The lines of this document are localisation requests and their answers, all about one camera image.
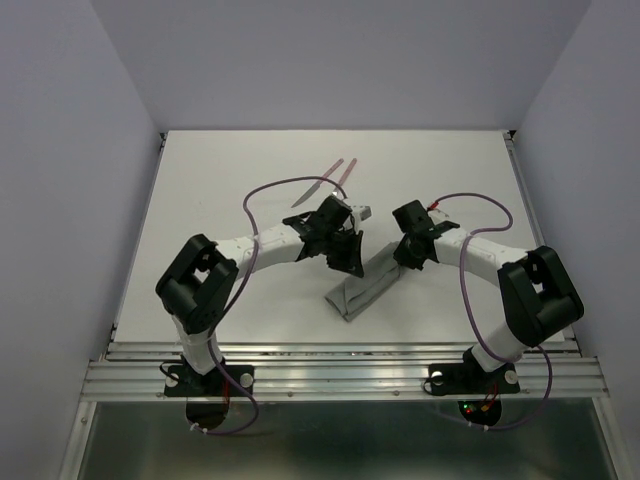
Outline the pink handled fork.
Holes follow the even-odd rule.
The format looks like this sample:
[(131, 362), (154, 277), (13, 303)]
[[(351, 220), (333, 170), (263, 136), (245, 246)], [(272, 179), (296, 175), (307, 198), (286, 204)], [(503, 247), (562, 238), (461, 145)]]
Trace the pink handled fork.
[(337, 196), (340, 193), (340, 188), (344, 186), (344, 184), (346, 183), (347, 179), (349, 178), (351, 172), (353, 171), (353, 169), (355, 168), (356, 164), (358, 162), (357, 158), (353, 158), (348, 166), (346, 167), (345, 171), (342, 173), (341, 177), (338, 180), (338, 187), (335, 187), (334, 190), (332, 191), (332, 194), (334, 196)]

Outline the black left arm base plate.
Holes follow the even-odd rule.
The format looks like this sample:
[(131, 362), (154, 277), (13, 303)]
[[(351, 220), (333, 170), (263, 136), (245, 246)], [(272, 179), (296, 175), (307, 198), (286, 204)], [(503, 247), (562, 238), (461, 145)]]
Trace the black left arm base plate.
[(198, 374), (184, 361), (163, 362), (159, 366), (165, 377), (164, 395), (167, 397), (246, 397), (244, 389), (253, 393), (255, 369), (252, 365), (224, 365), (228, 375), (239, 384), (234, 386), (218, 369)]

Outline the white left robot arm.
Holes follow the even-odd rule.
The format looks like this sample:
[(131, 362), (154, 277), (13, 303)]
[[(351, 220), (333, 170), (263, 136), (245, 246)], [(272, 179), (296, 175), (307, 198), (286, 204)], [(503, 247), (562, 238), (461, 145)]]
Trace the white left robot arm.
[(192, 236), (155, 287), (179, 334), (191, 386), (210, 394), (222, 384), (215, 330), (232, 304), (237, 281), (245, 286), (257, 271), (316, 256), (331, 270), (361, 278), (361, 223), (370, 217), (370, 207), (330, 195), (317, 209), (249, 236), (219, 242)]

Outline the pink handled knife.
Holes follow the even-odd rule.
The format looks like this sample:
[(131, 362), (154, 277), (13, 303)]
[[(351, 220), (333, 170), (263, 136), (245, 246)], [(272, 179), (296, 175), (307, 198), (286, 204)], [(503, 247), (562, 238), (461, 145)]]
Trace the pink handled knife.
[[(342, 164), (344, 159), (338, 159), (323, 175), (323, 178), (330, 177)], [(322, 185), (322, 180), (316, 180), (312, 186), (306, 190), (292, 205), (291, 208), (296, 208), (306, 202)]]

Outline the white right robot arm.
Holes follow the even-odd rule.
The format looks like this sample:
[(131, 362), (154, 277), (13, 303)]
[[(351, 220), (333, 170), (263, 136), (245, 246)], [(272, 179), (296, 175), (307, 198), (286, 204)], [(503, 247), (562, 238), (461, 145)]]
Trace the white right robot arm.
[[(427, 261), (459, 269), (460, 289), (477, 343), (470, 360), (460, 366), (463, 384), (482, 390), (496, 378), (496, 370), (513, 363), (528, 349), (538, 347), (584, 315), (583, 302), (558, 253), (540, 246), (534, 250), (509, 247), (481, 237), (506, 231), (513, 225), (507, 209), (504, 227), (467, 231), (438, 209), (418, 200), (393, 211), (403, 233), (393, 257), (399, 266), (421, 270)], [(470, 273), (497, 287), (504, 323), (484, 337), (470, 305), (466, 275)]]

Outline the grey cloth napkin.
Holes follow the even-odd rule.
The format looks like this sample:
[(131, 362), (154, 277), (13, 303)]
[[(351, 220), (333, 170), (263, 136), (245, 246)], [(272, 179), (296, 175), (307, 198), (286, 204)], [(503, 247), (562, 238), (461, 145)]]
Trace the grey cloth napkin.
[(398, 242), (391, 242), (363, 264), (362, 278), (349, 276), (329, 290), (325, 301), (346, 322), (352, 322), (404, 274), (394, 258)]

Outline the aluminium mounting rail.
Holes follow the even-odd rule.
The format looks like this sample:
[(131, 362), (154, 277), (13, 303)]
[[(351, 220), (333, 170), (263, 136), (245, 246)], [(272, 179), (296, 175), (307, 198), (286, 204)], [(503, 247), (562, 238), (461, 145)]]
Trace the aluminium mounting rail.
[[(453, 363), (466, 343), (224, 343), (228, 364), (255, 369), (254, 396), (260, 402), (382, 400), (425, 398), (421, 383), (434, 363)], [(527, 352), (516, 365), (521, 391), (534, 399), (547, 386), (554, 399), (609, 395), (597, 359), (580, 354), (573, 341), (546, 344), (548, 357)], [(177, 359), (173, 343), (114, 342), (89, 364), (81, 398), (86, 402), (166, 400), (163, 362)]]

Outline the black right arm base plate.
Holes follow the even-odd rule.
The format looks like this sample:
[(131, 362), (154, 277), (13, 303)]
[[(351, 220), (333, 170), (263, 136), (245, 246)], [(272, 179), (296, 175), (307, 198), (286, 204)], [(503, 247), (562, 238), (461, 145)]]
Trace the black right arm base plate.
[(485, 395), (520, 392), (518, 375), (513, 364), (505, 364), (492, 372), (484, 371), (472, 362), (435, 363), (428, 366), (423, 390), (432, 396)]

